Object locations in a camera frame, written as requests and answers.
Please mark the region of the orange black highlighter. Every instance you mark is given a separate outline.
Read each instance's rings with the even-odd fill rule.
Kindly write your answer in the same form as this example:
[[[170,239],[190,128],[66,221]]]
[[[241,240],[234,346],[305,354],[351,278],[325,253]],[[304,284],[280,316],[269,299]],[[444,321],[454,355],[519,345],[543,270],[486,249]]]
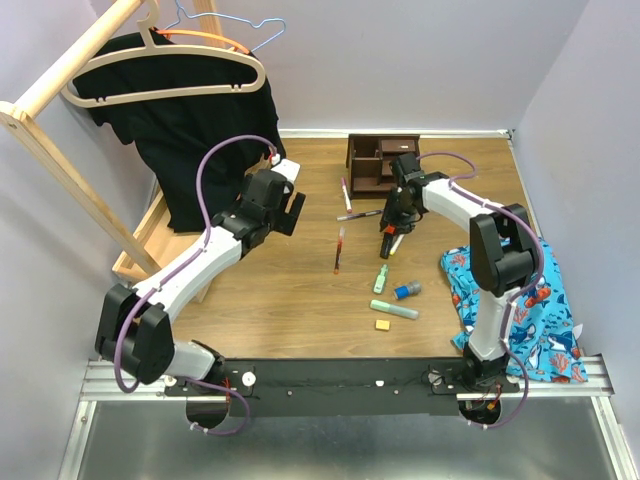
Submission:
[[[382,230],[382,234],[383,237],[379,255],[382,259],[388,259],[391,254],[391,249],[395,243],[396,228],[389,225]]]

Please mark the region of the yellow capped white marker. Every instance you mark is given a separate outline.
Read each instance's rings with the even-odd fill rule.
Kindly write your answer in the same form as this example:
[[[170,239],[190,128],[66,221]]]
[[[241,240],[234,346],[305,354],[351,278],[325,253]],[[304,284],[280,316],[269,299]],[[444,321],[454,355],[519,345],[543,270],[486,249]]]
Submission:
[[[400,234],[397,236],[397,238],[394,240],[394,243],[390,249],[389,255],[393,256],[395,255],[395,253],[397,252],[397,250],[399,249],[399,246],[401,245],[403,239],[404,239],[405,235],[404,234]]]

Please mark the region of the red clear pen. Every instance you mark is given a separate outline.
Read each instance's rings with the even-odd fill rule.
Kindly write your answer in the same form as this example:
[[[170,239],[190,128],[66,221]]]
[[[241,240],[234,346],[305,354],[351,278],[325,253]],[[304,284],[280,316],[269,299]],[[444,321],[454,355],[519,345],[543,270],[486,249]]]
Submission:
[[[337,239],[336,254],[335,254],[335,261],[334,261],[334,268],[333,268],[333,273],[336,275],[339,274],[340,272],[341,254],[342,254],[343,244],[345,240],[345,234],[346,234],[346,228],[341,227],[339,229],[339,234]]]

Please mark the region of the dark wooden desk organizer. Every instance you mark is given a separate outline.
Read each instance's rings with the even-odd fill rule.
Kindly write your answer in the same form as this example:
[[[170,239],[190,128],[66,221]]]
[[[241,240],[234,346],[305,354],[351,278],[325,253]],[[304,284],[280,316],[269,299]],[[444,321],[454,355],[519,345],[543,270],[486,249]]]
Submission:
[[[401,154],[419,154],[419,135],[350,134],[347,189],[353,199],[385,198],[395,185],[391,162]]]

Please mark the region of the pink capped white marker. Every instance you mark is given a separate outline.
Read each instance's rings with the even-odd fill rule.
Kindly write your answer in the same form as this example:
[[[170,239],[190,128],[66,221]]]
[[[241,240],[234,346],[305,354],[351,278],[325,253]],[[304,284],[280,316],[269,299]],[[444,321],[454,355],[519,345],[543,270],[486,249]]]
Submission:
[[[347,183],[346,183],[345,178],[342,177],[340,182],[341,182],[341,190],[342,190],[342,194],[343,194],[343,197],[344,197],[344,203],[345,203],[346,212],[348,214],[351,214],[353,212],[353,209],[352,209],[352,203],[351,203],[351,199],[350,199],[350,196],[349,196],[349,191],[348,191],[348,187],[347,187]]]

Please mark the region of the mint green highlighter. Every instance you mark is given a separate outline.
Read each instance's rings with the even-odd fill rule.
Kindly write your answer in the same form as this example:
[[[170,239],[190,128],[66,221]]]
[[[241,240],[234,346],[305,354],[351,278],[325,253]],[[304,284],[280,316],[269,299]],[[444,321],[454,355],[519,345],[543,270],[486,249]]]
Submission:
[[[381,313],[386,313],[406,319],[416,320],[419,318],[419,312],[414,309],[402,307],[395,304],[390,304],[380,300],[371,300],[369,307]]]

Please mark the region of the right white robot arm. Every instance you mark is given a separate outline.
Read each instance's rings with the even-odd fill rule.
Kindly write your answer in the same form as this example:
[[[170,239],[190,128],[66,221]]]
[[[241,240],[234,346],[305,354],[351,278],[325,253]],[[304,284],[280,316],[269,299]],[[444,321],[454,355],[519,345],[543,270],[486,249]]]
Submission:
[[[380,256],[396,237],[413,231],[428,212],[446,217],[469,234],[470,268],[479,287],[474,330],[463,349],[455,380],[480,392],[506,372],[513,357],[509,337],[517,300],[531,291],[544,269],[544,254],[527,212],[483,199],[441,172],[426,173],[420,157],[404,153],[390,162],[395,181],[380,220]]]

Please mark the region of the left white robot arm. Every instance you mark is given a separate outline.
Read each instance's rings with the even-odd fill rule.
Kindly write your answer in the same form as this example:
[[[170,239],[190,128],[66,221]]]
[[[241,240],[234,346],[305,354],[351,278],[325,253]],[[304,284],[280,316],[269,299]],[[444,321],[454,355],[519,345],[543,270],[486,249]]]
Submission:
[[[238,200],[217,214],[210,228],[165,268],[132,287],[114,285],[105,295],[95,349],[114,365],[119,383],[130,375],[151,384],[163,375],[187,378],[201,395],[222,380],[212,348],[174,339],[172,323],[218,274],[261,245],[271,232],[291,235],[305,196],[294,190],[298,163],[282,160],[249,175]]]

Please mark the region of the blue grey glue stick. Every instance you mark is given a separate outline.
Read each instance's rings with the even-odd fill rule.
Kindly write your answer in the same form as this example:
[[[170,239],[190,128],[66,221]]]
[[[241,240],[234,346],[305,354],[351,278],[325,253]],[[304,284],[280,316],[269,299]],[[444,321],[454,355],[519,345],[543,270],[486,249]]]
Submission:
[[[411,281],[394,289],[393,295],[396,300],[416,296],[422,291],[422,286],[418,281]]]

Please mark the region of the small tan eraser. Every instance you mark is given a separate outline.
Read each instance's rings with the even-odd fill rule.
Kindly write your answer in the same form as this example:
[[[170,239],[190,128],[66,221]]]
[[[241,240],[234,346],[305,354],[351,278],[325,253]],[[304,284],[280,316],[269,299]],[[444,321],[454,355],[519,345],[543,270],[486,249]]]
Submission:
[[[389,331],[390,330],[390,322],[386,320],[377,320],[375,322],[375,329],[377,331]]]

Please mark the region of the wooden clothes rack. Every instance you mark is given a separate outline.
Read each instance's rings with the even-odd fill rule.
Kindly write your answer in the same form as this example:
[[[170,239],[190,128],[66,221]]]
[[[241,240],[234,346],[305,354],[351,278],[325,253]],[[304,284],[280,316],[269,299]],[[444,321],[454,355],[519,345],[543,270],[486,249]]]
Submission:
[[[18,97],[109,7],[107,1],[4,1],[1,97]],[[134,147],[56,97],[37,124],[149,248],[166,264],[169,213]],[[8,130],[1,132],[1,304],[5,308],[99,303],[112,274],[139,275],[122,248]]]

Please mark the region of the black t-shirt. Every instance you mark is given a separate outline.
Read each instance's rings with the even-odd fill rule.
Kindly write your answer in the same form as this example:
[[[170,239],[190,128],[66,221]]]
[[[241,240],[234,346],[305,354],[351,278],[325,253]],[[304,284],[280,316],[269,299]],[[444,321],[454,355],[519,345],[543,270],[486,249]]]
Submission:
[[[245,173],[276,146],[286,150],[278,132],[278,116],[271,87],[249,94],[220,94],[93,108],[97,125],[108,124],[124,145],[134,144],[155,174],[176,233],[200,232],[203,216],[196,196],[198,166],[218,143],[222,148],[208,162],[200,178],[209,214],[227,209],[239,194]]]

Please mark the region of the blue shark print cloth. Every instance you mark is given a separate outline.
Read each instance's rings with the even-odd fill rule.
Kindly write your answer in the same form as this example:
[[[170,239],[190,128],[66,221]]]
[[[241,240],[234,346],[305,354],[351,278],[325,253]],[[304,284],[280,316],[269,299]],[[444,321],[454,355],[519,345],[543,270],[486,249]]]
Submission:
[[[517,300],[510,334],[513,353],[526,366],[529,378],[553,383],[585,383],[586,367],[576,341],[576,327],[551,246],[541,243],[543,276],[536,288]],[[462,322],[462,332],[452,343],[463,349],[474,330],[480,289],[470,269],[470,248],[446,251],[440,266],[450,283],[453,306]]]

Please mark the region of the beige wooden hanger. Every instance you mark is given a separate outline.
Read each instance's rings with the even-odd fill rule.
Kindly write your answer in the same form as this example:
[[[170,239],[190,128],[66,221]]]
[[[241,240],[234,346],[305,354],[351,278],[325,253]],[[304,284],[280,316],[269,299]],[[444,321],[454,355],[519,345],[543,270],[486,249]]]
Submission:
[[[138,31],[111,38],[63,85],[61,95],[85,109],[220,94],[249,94],[267,77],[250,53],[176,44],[155,28],[156,1]]]

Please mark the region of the aluminium rail frame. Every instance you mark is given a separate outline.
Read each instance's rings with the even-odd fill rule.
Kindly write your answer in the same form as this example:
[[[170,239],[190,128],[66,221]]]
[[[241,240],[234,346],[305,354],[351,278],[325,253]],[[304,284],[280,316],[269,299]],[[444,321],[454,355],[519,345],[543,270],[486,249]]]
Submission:
[[[458,395],[458,414],[253,417],[219,374],[117,382],[85,370],[64,479],[635,479],[606,364],[585,383],[507,377],[517,393]]]

